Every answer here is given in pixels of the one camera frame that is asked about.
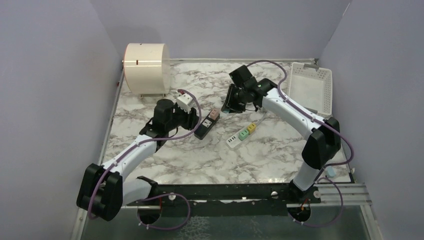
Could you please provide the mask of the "black power strip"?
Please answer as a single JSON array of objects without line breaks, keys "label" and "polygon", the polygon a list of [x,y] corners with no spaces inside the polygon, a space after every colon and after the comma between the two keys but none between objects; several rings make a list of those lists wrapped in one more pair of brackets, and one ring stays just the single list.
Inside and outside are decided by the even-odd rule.
[{"label": "black power strip", "polygon": [[200,126],[194,132],[194,136],[199,140],[203,140],[220,119],[219,116],[217,120],[212,120],[211,118],[209,118],[209,114],[202,120]]}]

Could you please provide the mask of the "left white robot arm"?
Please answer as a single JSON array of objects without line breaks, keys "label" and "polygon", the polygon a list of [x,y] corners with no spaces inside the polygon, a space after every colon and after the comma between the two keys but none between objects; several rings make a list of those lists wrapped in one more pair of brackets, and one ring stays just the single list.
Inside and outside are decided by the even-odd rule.
[{"label": "left white robot arm", "polygon": [[157,200],[153,181],[127,177],[145,159],[156,153],[167,141],[177,140],[170,132],[183,128],[186,136],[200,126],[201,108],[194,96],[185,93],[176,101],[160,99],[153,117],[141,129],[139,135],[125,150],[107,162],[90,164],[83,175],[76,205],[87,211],[91,219],[111,221],[121,207],[140,200],[152,205]]}]

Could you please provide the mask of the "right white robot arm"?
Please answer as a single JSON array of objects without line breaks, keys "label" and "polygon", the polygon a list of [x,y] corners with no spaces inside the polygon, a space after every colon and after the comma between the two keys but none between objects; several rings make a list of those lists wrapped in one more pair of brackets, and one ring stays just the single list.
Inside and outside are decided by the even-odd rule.
[{"label": "right white robot arm", "polygon": [[290,181],[289,199],[300,204],[309,196],[309,191],[324,165],[341,149],[340,123],[334,117],[325,119],[289,98],[281,88],[268,78],[257,81],[246,65],[229,73],[229,85],[221,110],[228,113],[243,113],[252,103],[256,110],[265,110],[280,117],[293,127],[305,140],[301,152],[303,163]]}]

